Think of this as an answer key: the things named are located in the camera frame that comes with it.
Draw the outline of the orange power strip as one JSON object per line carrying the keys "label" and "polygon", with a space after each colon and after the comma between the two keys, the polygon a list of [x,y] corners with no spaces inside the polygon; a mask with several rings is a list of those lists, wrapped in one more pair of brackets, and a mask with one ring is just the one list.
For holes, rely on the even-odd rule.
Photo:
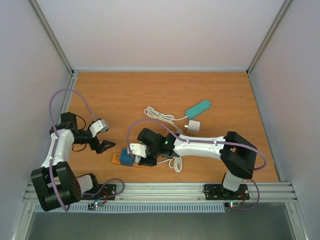
{"label": "orange power strip", "polygon": [[125,166],[125,167],[133,167],[133,168],[144,168],[143,165],[135,164],[135,160],[130,158],[127,154],[122,155],[120,153],[114,153],[111,162],[114,165]]}

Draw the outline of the blue cube socket adapter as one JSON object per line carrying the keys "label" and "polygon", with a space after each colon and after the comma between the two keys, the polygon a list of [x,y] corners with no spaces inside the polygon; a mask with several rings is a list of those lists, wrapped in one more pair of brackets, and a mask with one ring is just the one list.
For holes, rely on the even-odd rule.
{"label": "blue cube socket adapter", "polygon": [[119,162],[122,166],[133,167],[135,158],[130,156],[126,148],[123,148],[120,152]]}

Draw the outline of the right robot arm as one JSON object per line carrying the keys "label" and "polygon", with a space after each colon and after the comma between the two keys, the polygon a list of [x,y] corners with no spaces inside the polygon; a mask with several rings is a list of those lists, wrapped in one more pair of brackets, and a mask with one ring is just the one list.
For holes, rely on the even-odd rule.
{"label": "right robot arm", "polygon": [[185,156],[206,157],[220,160],[227,168],[221,194],[225,198],[234,197],[243,180],[253,177],[257,148],[234,131],[219,137],[191,137],[168,133],[166,136],[144,128],[137,140],[142,146],[140,165],[156,166],[157,158],[173,159]]}

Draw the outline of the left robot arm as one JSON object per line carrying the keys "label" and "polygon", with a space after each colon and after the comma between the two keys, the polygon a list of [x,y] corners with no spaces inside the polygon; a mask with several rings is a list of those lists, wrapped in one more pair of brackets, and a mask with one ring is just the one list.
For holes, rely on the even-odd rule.
{"label": "left robot arm", "polygon": [[114,147],[114,142],[98,139],[98,134],[108,129],[107,122],[101,118],[83,129],[78,127],[76,114],[61,114],[60,123],[49,131],[51,143],[44,162],[31,172],[31,181],[43,211],[77,203],[83,194],[89,199],[96,199],[100,195],[101,187],[96,176],[93,173],[75,176],[69,165],[69,157],[74,145],[88,145],[97,154]]}

